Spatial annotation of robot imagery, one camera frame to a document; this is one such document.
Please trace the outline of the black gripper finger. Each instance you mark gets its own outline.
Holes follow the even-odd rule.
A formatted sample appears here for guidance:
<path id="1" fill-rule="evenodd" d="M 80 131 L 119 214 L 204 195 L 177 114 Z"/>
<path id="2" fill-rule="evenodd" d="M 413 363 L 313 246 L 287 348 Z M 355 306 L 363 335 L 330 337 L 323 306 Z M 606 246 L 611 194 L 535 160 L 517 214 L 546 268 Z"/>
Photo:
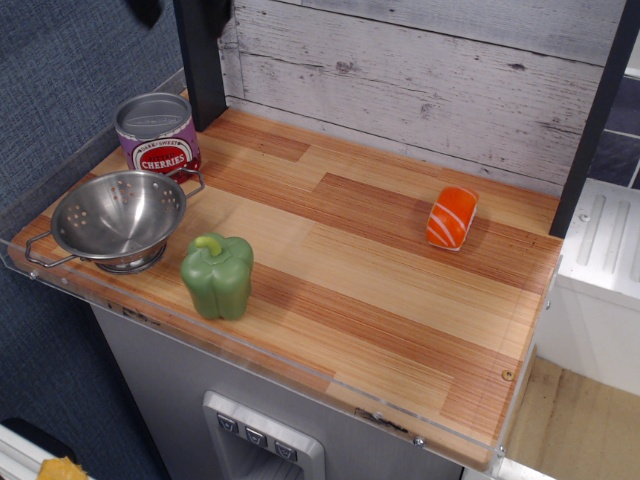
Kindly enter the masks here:
<path id="1" fill-rule="evenodd" d="M 232 0 L 211 0 L 209 2 L 209 31 L 213 36 L 221 36 L 231 19 Z"/>
<path id="2" fill-rule="evenodd" d="M 127 0 L 126 3 L 135 18 L 147 28 L 153 28 L 162 14 L 159 0 Z"/>

